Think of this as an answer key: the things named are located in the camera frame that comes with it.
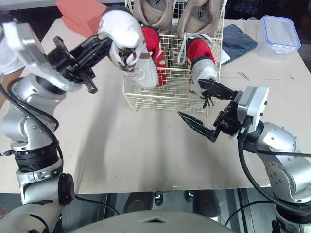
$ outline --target wire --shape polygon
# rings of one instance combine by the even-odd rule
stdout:
[[[230,215],[230,217],[228,218],[227,222],[225,222],[225,226],[228,225],[229,221],[232,219],[232,217],[234,215],[236,215],[239,211],[241,211],[242,209],[248,207],[248,206],[251,206],[251,205],[255,205],[255,204],[263,204],[263,203],[269,203],[269,204],[273,204],[271,201],[268,201],[268,200],[259,200],[259,201],[255,201],[255,202],[251,202],[251,203],[248,203],[246,204],[245,206],[242,206],[241,208],[237,209],[235,212],[233,212],[232,215]]]
[[[51,116],[50,114],[48,114],[48,113],[46,113],[46,112],[44,112],[44,111],[42,111],[42,110],[40,110],[40,109],[38,109],[38,108],[36,108],[36,107],[33,107],[33,106],[29,105],[29,104],[26,103],[26,102],[20,100],[20,99],[14,94],[14,92],[13,92],[13,85],[14,85],[16,82],[18,82],[18,81],[20,81],[20,80],[22,80],[22,79],[23,79],[23,77],[22,77],[22,78],[17,78],[17,79],[14,79],[14,80],[10,81],[10,83],[8,84],[8,87],[7,87],[8,94],[9,94],[16,102],[18,102],[20,105],[22,105],[23,107],[29,108],[29,109],[31,109],[31,110],[33,110],[33,111],[35,111],[35,112],[37,112],[37,113],[39,113],[39,114],[41,114],[41,115],[47,117],[47,118],[49,118],[50,120],[52,120],[52,121],[55,123],[55,129],[54,129],[54,131],[56,131],[57,128],[58,128],[58,126],[59,126],[58,120],[56,120],[56,119],[55,119],[53,116]]]
[[[281,156],[295,156],[295,157],[307,157],[311,158],[311,154],[303,154],[303,153],[291,153],[291,152],[270,152],[264,150],[258,150],[257,153],[259,154],[266,154],[266,155],[281,155]]]
[[[278,205],[279,207],[290,211],[298,216],[304,216],[306,214],[310,214],[311,212],[311,208],[310,207],[294,207],[294,206],[290,206],[287,205],[283,202],[280,202],[279,200],[271,197],[268,193],[266,193],[259,185],[258,183],[255,181],[255,179],[252,177],[251,173],[249,172],[246,162],[245,162],[245,158],[244,158],[244,152],[243,152],[243,144],[244,142],[242,140],[238,141],[238,150],[239,150],[239,158],[240,158],[240,163],[242,166],[242,169],[245,173],[245,175],[247,176],[248,180],[250,181],[250,183],[257,189],[258,192],[260,192],[265,198],[267,198],[268,200],[270,200],[272,203]]]
[[[113,208],[113,207],[110,206],[110,205],[107,205],[107,204],[105,204],[105,203],[102,203],[102,202],[96,201],[96,200],[85,199],[85,198],[79,197],[78,195],[75,195],[75,197],[76,197],[78,200],[81,200],[81,201],[85,201],[85,202],[90,202],[90,203],[102,205],[102,206],[104,206],[104,207],[107,207],[109,210],[112,210],[115,214],[120,215],[120,213],[119,213],[115,208]]]
[[[13,104],[15,107],[17,107],[20,111],[22,111],[26,116],[28,116],[30,119],[32,119],[35,123],[37,123],[43,130],[44,132],[51,138],[51,140],[54,143],[58,144],[58,140],[56,138],[56,136],[54,135],[54,133],[52,132],[52,130],[49,129],[49,127],[47,127],[41,120],[39,120],[38,118],[36,118],[31,112],[29,112],[27,109],[25,109],[23,106],[21,106],[16,100],[14,100],[4,89],[4,87],[2,86],[1,82],[0,82],[0,93],[3,94],[3,96],[11,103]],[[63,154],[62,151],[60,149],[59,146],[56,147],[58,150],[58,154],[59,157],[61,158],[63,165],[64,165],[64,158],[63,158]]]

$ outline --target white paper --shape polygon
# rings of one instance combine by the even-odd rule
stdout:
[[[220,55],[220,64],[229,61],[231,57],[222,49],[221,55]]]

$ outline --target white shoelace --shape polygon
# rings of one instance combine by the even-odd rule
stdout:
[[[179,65],[183,65],[186,61],[186,57],[187,57],[187,48],[186,48],[186,44],[187,44],[187,38],[190,39],[194,39],[194,38],[202,38],[202,39],[207,39],[210,43],[212,42],[212,38],[208,35],[205,34],[200,34],[200,33],[184,33],[184,39],[183,39],[183,43],[181,44],[181,48],[177,57],[177,63]]]

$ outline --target table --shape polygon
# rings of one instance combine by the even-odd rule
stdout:
[[[225,20],[235,23],[256,40],[259,21]],[[68,49],[85,40],[57,19],[42,41],[49,53],[52,39],[60,36]],[[250,187],[238,158],[237,143],[221,133],[215,143],[190,129],[176,111],[139,109],[134,112],[122,95],[122,74],[108,58],[94,67],[99,91],[95,95],[83,86],[67,93],[55,110],[60,122],[56,136],[64,153],[64,172],[71,173],[78,193],[115,193]],[[254,50],[225,65],[221,82],[232,89],[248,85],[270,86],[263,121],[292,129],[301,151],[311,153],[308,124],[308,94],[311,74],[297,52],[284,62],[261,58]],[[228,104],[219,101],[209,117],[192,114],[212,127],[218,112]],[[0,150],[10,140],[0,136]],[[264,165],[245,153],[254,178],[269,185]],[[13,157],[1,158],[0,192],[18,193]]]

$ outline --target white wire basket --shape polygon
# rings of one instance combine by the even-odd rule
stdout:
[[[178,0],[173,11],[172,30],[176,28],[178,19],[187,4],[187,0]],[[125,7],[133,12],[133,1],[126,0]],[[220,59],[223,41],[224,12],[220,15],[217,31],[212,42],[209,44],[218,68],[220,77]],[[137,111],[139,108],[155,108],[164,110],[180,110],[189,112],[206,112],[209,108],[203,108],[205,100],[192,99],[188,97],[190,87],[190,69],[185,62],[183,65],[177,63],[177,56],[182,44],[182,38],[175,35],[160,34],[162,50],[165,53],[168,68],[157,68],[165,70],[167,82],[153,89],[143,89],[134,85],[129,79],[124,79],[123,94],[129,105]]]

